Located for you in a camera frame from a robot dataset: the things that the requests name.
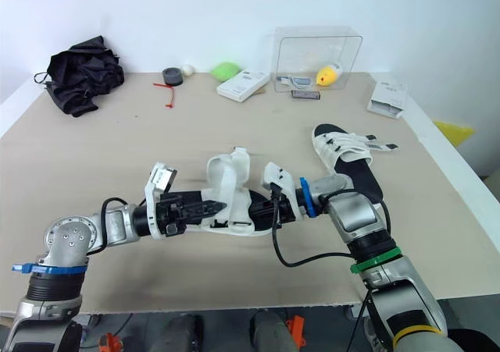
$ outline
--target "yellow duck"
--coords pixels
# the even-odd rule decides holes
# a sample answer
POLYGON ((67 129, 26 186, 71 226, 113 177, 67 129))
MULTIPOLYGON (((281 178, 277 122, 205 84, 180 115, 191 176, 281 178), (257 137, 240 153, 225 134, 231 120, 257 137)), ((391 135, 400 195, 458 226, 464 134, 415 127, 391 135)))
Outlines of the yellow duck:
POLYGON ((340 75, 342 74, 342 67, 337 63, 332 65, 324 66, 318 73, 316 74, 316 84, 327 87, 333 83, 335 83, 340 75))

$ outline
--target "orange clip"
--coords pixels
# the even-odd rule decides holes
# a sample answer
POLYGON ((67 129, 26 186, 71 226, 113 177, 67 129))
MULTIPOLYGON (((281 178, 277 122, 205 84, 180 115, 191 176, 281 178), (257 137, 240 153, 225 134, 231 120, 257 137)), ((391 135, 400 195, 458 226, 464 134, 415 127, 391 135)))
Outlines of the orange clip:
POLYGON ((118 336, 108 332, 99 340, 99 352, 122 352, 123 343, 118 336))
POLYGON ((302 337, 302 332, 304 331, 304 321, 305 318, 298 315, 294 315, 293 319, 287 321, 287 327, 290 331, 291 337, 293 338, 297 348, 305 346, 305 339, 302 337))

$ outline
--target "clear plastic container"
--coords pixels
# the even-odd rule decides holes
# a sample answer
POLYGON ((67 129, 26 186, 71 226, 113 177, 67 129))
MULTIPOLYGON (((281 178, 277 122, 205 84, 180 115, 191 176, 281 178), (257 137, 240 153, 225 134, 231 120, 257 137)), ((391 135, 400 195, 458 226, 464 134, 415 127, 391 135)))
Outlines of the clear plastic container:
POLYGON ((346 85, 363 38, 350 27, 278 27, 273 54, 274 90, 323 91, 346 85), (328 86, 316 84, 316 74, 329 65, 342 72, 328 86))

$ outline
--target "yellow ring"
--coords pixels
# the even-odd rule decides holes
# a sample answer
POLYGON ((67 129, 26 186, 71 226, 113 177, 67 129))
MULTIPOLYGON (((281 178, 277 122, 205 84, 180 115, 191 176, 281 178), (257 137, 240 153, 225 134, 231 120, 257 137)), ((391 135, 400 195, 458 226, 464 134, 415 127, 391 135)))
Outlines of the yellow ring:
POLYGON ((440 329, 436 329, 435 327, 428 326, 428 325, 414 325, 407 327, 406 329, 401 330, 398 332, 394 339, 392 340, 392 347, 396 348, 396 344, 398 344, 398 341, 405 335, 408 335, 412 332, 419 332, 419 331, 430 331, 430 332, 435 332, 437 334, 442 334, 443 332, 440 329))

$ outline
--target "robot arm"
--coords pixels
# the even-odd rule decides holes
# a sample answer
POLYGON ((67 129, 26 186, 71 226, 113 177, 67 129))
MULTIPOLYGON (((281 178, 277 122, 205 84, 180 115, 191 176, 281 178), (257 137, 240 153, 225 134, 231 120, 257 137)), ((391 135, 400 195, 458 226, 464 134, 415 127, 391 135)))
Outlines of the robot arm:
MULTIPOLYGON (((145 187, 146 205, 125 204, 100 214, 60 219, 45 234, 46 254, 34 264, 14 265, 31 273, 27 295, 21 299, 3 352, 78 351, 81 326, 71 320, 80 310, 80 290, 88 255, 106 247, 176 236, 226 207, 202 200, 200 191, 168 192, 177 171, 157 163, 145 187)), ((371 202, 352 191, 352 181, 333 175, 310 185, 301 179, 295 189, 289 173, 270 163, 263 186, 272 200, 250 191, 248 214, 256 231, 269 230, 275 208, 279 222, 327 213, 347 244, 369 290, 367 307, 377 335, 389 350, 457 352, 446 338, 445 317, 410 260, 391 238, 371 202)))

